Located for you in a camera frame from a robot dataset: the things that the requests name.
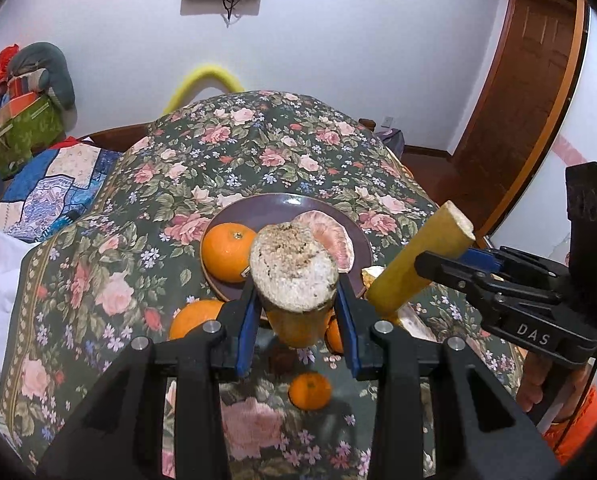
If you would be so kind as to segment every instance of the table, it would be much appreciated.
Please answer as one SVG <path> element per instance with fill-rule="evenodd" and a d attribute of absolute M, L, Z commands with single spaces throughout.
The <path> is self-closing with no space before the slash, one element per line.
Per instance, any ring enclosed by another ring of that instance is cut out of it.
<path fill-rule="evenodd" d="M 14 308 L 0 405 L 24 462 L 34 466 L 64 420 L 118 351 L 137 335 L 164 340 L 178 309 L 213 297 L 197 257 L 212 216 L 264 192 L 332 203 L 367 234 L 385 265 L 436 209 L 381 142 L 309 96 L 246 92 L 210 98 L 150 125 L 105 181 L 91 214 L 30 253 Z M 480 330 L 479 313 L 434 285 L 413 308 L 439 338 L 464 337 L 510 392 L 520 359 Z M 364 477 L 377 388 L 356 383 L 324 344 L 296 350 L 298 368 L 318 370 L 333 399 L 307 413 L 288 400 L 293 374 L 268 368 L 274 347 L 259 331 L 247 380 L 221 387 L 233 478 Z M 168 390 L 163 469 L 173 474 Z M 434 470 L 425 421 L 426 474 Z"/>

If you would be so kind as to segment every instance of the plate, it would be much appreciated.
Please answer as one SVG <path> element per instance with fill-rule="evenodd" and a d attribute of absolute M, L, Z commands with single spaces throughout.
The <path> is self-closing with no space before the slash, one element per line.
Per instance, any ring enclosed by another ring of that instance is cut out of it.
<path fill-rule="evenodd" d="M 370 267 L 372 264 L 372 251 L 370 242 L 352 219 L 342 213 L 334 206 L 321 202 L 315 198 L 290 193 L 263 193 L 249 196 L 237 202 L 232 202 L 211 219 L 205 232 L 209 232 L 214 226 L 233 222 L 243 224 L 253 231 L 259 232 L 269 224 L 280 224 L 290 222 L 296 216 L 306 211 L 317 209 L 328 214 L 341 224 L 347 231 L 354 247 L 354 265 L 350 270 L 349 277 L 358 298 L 365 292 L 361 269 Z M 216 295 L 223 301 L 237 300 L 241 297 L 243 290 L 242 283 L 226 283 L 214 278 L 203 265 L 202 254 L 200 255 L 200 266 L 203 274 L 208 280 Z"/>

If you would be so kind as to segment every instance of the person's hand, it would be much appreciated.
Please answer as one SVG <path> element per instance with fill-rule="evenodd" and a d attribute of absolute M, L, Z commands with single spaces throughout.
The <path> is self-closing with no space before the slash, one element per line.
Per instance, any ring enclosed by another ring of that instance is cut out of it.
<path fill-rule="evenodd" d="M 524 412 L 529 412 L 535 404 L 538 404 L 543 399 L 542 386 L 551 366 L 552 361 L 550 359 L 528 352 L 525 363 L 523 364 L 521 386 L 519 386 L 516 394 L 516 402 Z M 576 405 L 583 394 L 585 381 L 589 372 L 590 367 L 588 365 L 572 371 L 571 380 L 575 386 L 575 391 L 566 400 L 563 408 L 561 408 L 561 411 L 559 411 L 559 414 L 554 419 L 555 422 L 567 420 L 574 414 Z"/>

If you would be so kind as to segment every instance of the yellow foam handle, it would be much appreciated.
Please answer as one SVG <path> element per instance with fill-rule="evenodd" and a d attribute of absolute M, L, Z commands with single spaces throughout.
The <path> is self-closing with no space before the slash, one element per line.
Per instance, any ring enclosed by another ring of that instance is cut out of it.
<path fill-rule="evenodd" d="M 432 251 L 447 258 L 458 258 L 474 243 L 473 230 L 472 222 L 447 201 L 374 280 L 365 298 L 374 305 L 379 316 L 391 318 L 403 303 L 430 284 L 430 280 L 416 273 L 416 256 Z"/>
<path fill-rule="evenodd" d="M 243 92 L 245 89 L 239 83 L 238 79 L 230 74 L 227 70 L 218 65 L 203 65 L 198 67 L 194 70 L 191 74 L 189 74 L 185 80 L 181 83 L 174 95 L 168 102 L 165 110 L 163 110 L 163 114 L 170 114 L 174 110 L 177 110 L 185 103 L 183 100 L 185 96 L 189 94 L 192 90 L 194 85 L 199 83 L 205 78 L 214 78 L 217 79 L 220 83 L 223 84 L 230 92 Z"/>

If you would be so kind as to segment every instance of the wooden door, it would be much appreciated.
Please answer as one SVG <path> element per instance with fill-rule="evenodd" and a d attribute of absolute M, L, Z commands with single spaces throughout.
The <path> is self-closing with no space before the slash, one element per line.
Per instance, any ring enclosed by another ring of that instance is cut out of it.
<path fill-rule="evenodd" d="M 452 158 L 460 178 L 450 198 L 481 235 L 542 135 L 543 145 L 553 139 L 545 130 L 565 105 L 557 96 L 572 64 L 575 22 L 576 5 L 565 0 L 510 0 L 491 72 Z"/>

